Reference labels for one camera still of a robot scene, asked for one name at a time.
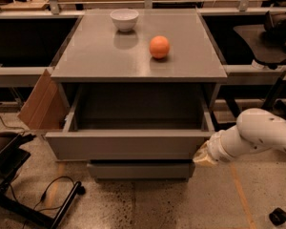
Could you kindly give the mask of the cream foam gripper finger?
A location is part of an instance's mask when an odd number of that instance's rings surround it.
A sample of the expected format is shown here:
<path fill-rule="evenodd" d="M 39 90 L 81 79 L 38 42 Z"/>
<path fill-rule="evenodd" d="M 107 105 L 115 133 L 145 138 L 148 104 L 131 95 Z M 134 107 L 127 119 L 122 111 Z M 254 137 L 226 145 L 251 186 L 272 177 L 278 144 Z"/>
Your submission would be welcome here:
<path fill-rule="evenodd" d="M 207 141 L 195 152 L 193 162 L 200 166 L 215 166 L 216 161 L 208 154 Z"/>

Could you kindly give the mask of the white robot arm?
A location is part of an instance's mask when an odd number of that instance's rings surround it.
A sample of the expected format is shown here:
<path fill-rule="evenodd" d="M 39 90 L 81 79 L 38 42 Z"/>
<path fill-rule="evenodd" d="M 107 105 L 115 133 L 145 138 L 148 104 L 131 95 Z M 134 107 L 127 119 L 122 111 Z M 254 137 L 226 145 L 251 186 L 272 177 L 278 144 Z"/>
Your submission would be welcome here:
<path fill-rule="evenodd" d="M 193 162 L 214 166 L 270 149 L 286 154 L 286 120 L 268 111 L 252 108 L 243 111 L 233 127 L 212 134 L 194 154 Z"/>

